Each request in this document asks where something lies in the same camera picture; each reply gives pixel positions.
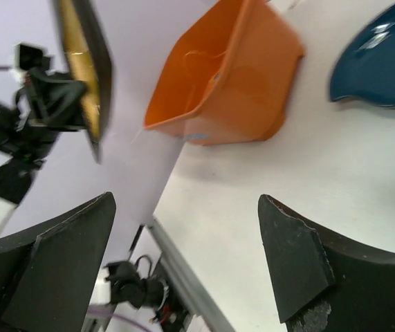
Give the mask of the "yellow brown square plate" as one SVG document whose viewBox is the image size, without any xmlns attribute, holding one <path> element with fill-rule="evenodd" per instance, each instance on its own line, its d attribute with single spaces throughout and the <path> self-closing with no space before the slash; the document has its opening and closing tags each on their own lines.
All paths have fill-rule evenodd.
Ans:
<svg viewBox="0 0 395 332">
<path fill-rule="evenodd" d="M 80 106 L 94 158 L 100 162 L 113 94 L 113 63 L 107 41 L 91 1 L 51 3 L 70 75 L 86 84 Z"/>
</svg>

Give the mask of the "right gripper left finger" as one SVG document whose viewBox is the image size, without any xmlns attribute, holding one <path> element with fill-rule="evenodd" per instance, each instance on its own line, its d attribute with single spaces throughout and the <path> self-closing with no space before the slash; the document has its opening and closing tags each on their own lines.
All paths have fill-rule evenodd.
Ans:
<svg viewBox="0 0 395 332">
<path fill-rule="evenodd" d="M 116 214 L 105 192 L 0 238 L 0 331 L 80 331 Z"/>
</svg>

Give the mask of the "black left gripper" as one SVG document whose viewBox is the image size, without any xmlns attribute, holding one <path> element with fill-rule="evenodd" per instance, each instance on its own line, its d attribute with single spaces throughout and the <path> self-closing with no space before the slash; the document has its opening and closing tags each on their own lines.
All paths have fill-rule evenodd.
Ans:
<svg viewBox="0 0 395 332">
<path fill-rule="evenodd" d="M 86 93 L 86 83 L 74 80 L 68 73 L 48 74 L 39 67 L 29 71 L 15 68 L 13 77 L 21 83 L 15 94 L 16 108 L 24 98 L 29 106 L 22 120 L 23 130 L 79 131 L 86 129 L 80 100 Z"/>
</svg>

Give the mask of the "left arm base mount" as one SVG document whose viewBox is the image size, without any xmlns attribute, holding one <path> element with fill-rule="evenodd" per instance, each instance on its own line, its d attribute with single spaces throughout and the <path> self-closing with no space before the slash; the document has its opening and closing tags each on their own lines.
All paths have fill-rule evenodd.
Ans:
<svg viewBox="0 0 395 332">
<path fill-rule="evenodd" d="M 134 262 L 117 261 L 106 265 L 111 283 L 111 303 L 128 303 L 135 309 L 150 308 L 153 322 L 163 331 L 184 331 L 190 312 L 178 294 L 173 281 L 161 264 L 148 255 Z"/>
</svg>

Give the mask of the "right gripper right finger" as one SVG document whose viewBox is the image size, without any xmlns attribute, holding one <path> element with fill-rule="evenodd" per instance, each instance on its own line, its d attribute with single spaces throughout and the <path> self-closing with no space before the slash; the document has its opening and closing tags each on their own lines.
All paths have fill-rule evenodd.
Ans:
<svg viewBox="0 0 395 332">
<path fill-rule="evenodd" d="M 267 194 L 258 218 L 288 331 L 395 331 L 395 253 L 334 232 Z"/>
</svg>

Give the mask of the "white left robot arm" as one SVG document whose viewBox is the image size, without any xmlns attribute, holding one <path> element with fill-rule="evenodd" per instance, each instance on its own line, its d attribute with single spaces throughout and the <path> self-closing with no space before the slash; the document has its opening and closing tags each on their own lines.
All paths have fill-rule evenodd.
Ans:
<svg viewBox="0 0 395 332">
<path fill-rule="evenodd" d="M 86 84 L 66 73 L 47 74 L 34 67 L 15 93 L 15 106 L 0 103 L 0 233 L 31 188 L 63 132 L 85 128 L 80 100 Z"/>
</svg>

